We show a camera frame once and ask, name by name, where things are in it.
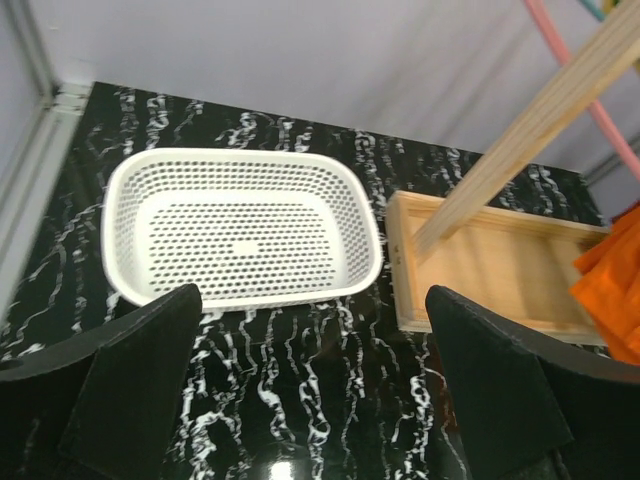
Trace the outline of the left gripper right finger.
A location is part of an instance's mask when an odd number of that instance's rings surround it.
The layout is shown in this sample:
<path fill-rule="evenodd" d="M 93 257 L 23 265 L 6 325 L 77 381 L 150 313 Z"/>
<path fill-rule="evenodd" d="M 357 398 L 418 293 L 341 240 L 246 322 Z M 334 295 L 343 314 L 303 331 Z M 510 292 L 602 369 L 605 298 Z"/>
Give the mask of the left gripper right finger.
<path fill-rule="evenodd" d="M 443 286 L 425 307 L 474 478 L 638 478 L 638 367 Z"/>

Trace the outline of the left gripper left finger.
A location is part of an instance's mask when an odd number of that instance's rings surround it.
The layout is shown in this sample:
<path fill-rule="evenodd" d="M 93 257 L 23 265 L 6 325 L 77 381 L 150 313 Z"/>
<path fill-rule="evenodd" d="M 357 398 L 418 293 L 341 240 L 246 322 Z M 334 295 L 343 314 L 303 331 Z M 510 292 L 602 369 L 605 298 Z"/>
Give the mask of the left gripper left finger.
<path fill-rule="evenodd" d="M 2 478 L 159 478 L 201 313 L 186 284 L 2 362 Z"/>

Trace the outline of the orange trousers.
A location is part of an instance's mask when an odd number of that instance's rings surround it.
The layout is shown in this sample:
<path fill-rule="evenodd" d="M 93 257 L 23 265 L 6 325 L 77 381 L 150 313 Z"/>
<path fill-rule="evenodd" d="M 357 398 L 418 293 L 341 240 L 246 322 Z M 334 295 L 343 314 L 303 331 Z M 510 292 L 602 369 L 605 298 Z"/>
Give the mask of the orange trousers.
<path fill-rule="evenodd" d="M 639 364 L 639 206 L 616 218 L 610 234 L 574 261 L 573 297 L 592 317 L 611 356 Z"/>

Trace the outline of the teal plastic hanger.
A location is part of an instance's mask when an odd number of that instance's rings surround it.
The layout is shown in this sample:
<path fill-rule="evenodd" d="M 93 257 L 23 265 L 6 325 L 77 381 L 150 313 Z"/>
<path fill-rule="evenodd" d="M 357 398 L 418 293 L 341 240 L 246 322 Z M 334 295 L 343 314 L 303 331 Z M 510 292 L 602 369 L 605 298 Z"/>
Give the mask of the teal plastic hanger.
<path fill-rule="evenodd" d="M 581 0 L 581 4 L 598 22 L 606 19 L 605 1 Z"/>

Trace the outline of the wooden clothes rack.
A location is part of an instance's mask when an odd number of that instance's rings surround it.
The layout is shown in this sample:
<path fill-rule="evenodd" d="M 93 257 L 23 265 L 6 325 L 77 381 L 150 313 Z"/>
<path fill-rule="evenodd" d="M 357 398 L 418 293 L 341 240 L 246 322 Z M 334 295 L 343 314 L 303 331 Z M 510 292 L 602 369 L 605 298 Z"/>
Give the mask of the wooden clothes rack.
<path fill-rule="evenodd" d="M 603 227 L 491 206 L 491 200 L 639 56 L 639 5 L 615 7 L 446 198 L 407 191 L 386 213 L 395 310 L 428 332 L 428 290 L 441 285 L 526 327 L 574 343 L 601 337 L 570 294 L 574 260 Z"/>

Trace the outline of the white perforated plastic basket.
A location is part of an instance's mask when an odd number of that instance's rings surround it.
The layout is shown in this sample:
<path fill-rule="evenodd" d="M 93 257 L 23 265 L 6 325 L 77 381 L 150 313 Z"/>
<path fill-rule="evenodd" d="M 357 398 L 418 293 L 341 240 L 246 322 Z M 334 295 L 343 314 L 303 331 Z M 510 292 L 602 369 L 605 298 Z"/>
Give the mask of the white perforated plastic basket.
<path fill-rule="evenodd" d="M 101 218 L 110 285 L 143 306 L 185 284 L 204 312 L 323 302 L 379 276 L 360 180 L 327 156 L 157 148 L 112 173 Z"/>

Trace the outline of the aluminium corner frame post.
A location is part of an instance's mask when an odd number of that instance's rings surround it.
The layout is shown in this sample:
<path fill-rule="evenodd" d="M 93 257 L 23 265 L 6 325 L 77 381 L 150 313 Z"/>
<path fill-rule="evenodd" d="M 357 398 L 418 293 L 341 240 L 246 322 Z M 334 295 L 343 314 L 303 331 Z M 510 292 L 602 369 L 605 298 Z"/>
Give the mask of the aluminium corner frame post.
<path fill-rule="evenodd" d="M 29 1 L 1 3 L 1 324 L 91 88 L 62 82 Z"/>

